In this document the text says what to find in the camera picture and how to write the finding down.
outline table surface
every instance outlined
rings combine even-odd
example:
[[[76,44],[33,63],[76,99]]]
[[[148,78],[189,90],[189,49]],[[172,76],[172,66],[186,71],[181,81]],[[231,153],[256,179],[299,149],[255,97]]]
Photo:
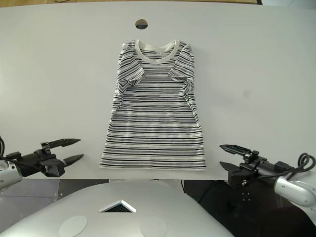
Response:
[[[146,19],[138,30],[135,21]],[[0,8],[0,131],[6,154],[80,138],[65,179],[226,179],[221,144],[295,166],[316,154],[316,11],[203,2],[94,2]],[[208,170],[98,167],[121,44],[191,43]],[[42,178],[42,174],[33,176]]]

